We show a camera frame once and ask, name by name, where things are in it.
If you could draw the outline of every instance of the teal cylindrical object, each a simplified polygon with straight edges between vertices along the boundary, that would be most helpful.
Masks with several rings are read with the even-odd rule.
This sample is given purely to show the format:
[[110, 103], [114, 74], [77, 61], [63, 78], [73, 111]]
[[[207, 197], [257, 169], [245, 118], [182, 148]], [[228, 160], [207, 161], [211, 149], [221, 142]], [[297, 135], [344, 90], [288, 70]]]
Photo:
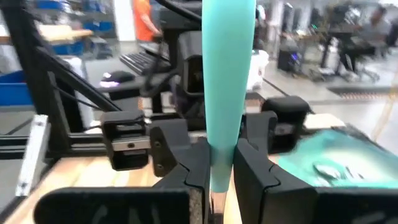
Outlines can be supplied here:
[[210, 187], [226, 192], [244, 110], [255, 0], [203, 0], [206, 131], [212, 148]]

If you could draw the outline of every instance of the wooden tabletop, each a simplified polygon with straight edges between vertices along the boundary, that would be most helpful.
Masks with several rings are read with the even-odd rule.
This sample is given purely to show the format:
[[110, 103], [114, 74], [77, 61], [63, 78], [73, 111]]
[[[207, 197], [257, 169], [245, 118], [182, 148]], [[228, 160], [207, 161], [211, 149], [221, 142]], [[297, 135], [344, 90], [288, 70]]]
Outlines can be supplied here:
[[[116, 172], [111, 168], [107, 157], [62, 159], [41, 181], [37, 189], [17, 207], [6, 224], [33, 224], [35, 204], [46, 193], [55, 189], [62, 187], [149, 187], [159, 180], [160, 178], [153, 175], [151, 162], [143, 169]], [[229, 183], [224, 223], [242, 224], [233, 178]]]
[[[54, 32], [46, 33], [43, 38], [49, 42], [63, 42], [73, 41], [82, 37], [88, 37], [93, 35], [92, 30], [70, 30], [68, 32]], [[10, 37], [8, 35], [0, 35], [0, 44], [11, 44]]]

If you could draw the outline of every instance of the gray floor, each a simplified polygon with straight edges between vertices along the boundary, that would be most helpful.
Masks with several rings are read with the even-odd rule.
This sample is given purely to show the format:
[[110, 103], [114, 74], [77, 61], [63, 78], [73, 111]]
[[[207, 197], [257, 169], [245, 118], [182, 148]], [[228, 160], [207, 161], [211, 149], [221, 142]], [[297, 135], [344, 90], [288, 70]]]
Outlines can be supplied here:
[[[126, 54], [132, 51], [137, 51], [137, 45], [134, 43], [124, 43], [122, 47], [116, 47], [115, 52], [119, 54]], [[394, 74], [397, 70], [396, 61], [398, 59], [398, 52], [389, 55], [387, 60], [380, 60], [369, 65], [371, 68], [381, 75], [381, 81], [373, 84], [373, 86], [391, 86], [396, 85], [391, 83]], [[112, 72], [116, 70], [130, 71], [124, 64], [122, 64], [118, 57], [109, 60], [94, 60], [86, 64], [89, 81], [94, 86], [102, 79], [104, 72]], [[351, 123], [358, 129], [362, 130], [368, 135], [372, 135], [379, 118], [382, 115], [383, 109], [386, 105], [385, 101], [367, 101], [355, 102], [340, 98], [338, 95], [332, 93], [327, 89], [329, 86], [344, 86], [344, 85], [370, 85], [369, 83], [345, 83], [336, 81], [333, 83], [313, 83], [305, 79], [294, 79], [285, 75], [276, 69], [275, 62], [271, 62], [267, 67], [267, 74], [262, 88], [259, 90], [263, 97], [283, 96], [282, 92], [289, 95], [298, 95], [304, 100], [307, 100], [314, 112], [316, 113], [331, 113], [347, 123]], [[5, 134], [12, 131], [14, 127], [30, 119], [33, 115], [31, 111], [10, 112], [0, 110], [0, 133]], [[396, 127], [398, 126], [398, 109], [394, 102], [387, 124], [383, 132], [380, 134], [377, 142], [386, 149], [398, 154], [398, 138], [396, 138]], [[22, 128], [15, 134], [28, 134], [29, 126]], [[17, 174], [20, 161], [0, 161], [0, 210], [10, 201], [13, 196], [14, 186], [16, 183]]]

